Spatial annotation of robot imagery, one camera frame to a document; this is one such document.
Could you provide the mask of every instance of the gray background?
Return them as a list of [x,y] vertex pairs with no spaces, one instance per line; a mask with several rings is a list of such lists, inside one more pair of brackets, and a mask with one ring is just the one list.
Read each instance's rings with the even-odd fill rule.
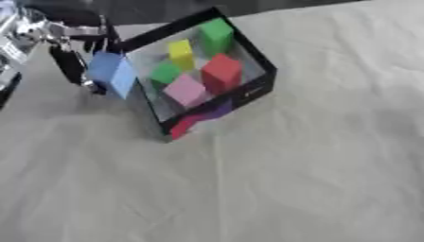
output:
[[361,0],[18,0],[22,3],[99,9],[120,25],[169,22],[211,6],[237,16],[270,9],[293,9]]

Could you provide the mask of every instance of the yellow cube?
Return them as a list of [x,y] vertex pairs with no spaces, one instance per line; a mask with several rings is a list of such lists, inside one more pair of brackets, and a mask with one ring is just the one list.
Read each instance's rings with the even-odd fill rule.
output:
[[175,65],[180,67],[183,71],[194,69],[193,51],[187,39],[170,43],[168,49],[169,58]]

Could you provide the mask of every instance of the colorful graphic on box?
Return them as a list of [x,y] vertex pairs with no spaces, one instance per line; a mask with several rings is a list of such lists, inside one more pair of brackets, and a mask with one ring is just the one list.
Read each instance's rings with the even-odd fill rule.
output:
[[195,126],[199,122],[221,118],[230,113],[232,110],[233,101],[229,100],[224,104],[220,105],[213,112],[189,115],[183,118],[180,122],[178,122],[177,125],[174,126],[174,128],[172,128],[172,130],[170,131],[172,139],[176,140],[181,138],[191,127]]

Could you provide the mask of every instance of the green cube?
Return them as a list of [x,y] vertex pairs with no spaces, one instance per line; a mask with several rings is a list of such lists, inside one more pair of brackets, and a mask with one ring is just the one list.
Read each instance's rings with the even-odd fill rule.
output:
[[161,89],[172,83],[172,81],[180,76],[181,73],[182,71],[178,66],[174,65],[170,61],[164,60],[160,62],[151,72],[150,79],[152,80],[154,87]]
[[222,18],[201,24],[200,30],[202,48],[209,57],[227,52],[234,39],[234,29]]

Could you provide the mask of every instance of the blue cube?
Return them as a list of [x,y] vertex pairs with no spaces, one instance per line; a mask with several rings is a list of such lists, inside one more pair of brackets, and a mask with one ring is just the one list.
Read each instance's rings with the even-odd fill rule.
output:
[[99,51],[88,64],[87,77],[126,99],[137,75],[124,56]]

